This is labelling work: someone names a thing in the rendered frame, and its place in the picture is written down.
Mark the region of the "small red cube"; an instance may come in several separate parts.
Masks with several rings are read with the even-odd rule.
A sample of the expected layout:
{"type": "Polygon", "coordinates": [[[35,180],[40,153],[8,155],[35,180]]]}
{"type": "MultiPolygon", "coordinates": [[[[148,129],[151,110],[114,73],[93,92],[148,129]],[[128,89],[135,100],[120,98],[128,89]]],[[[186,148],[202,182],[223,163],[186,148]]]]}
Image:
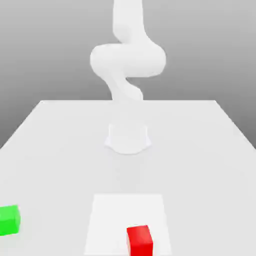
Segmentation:
{"type": "Polygon", "coordinates": [[[153,239],[148,225],[126,228],[126,244],[129,256],[153,256],[153,239]]]}

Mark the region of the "small green cube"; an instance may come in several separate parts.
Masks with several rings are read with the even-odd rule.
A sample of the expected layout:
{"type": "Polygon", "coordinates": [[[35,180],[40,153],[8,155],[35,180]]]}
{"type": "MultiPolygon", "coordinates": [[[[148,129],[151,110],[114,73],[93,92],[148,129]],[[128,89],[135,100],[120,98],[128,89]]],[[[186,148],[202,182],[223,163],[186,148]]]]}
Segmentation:
{"type": "Polygon", "coordinates": [[[0,207],[0,236],[17,234],[21,215],[17,204],[0,207]]]}

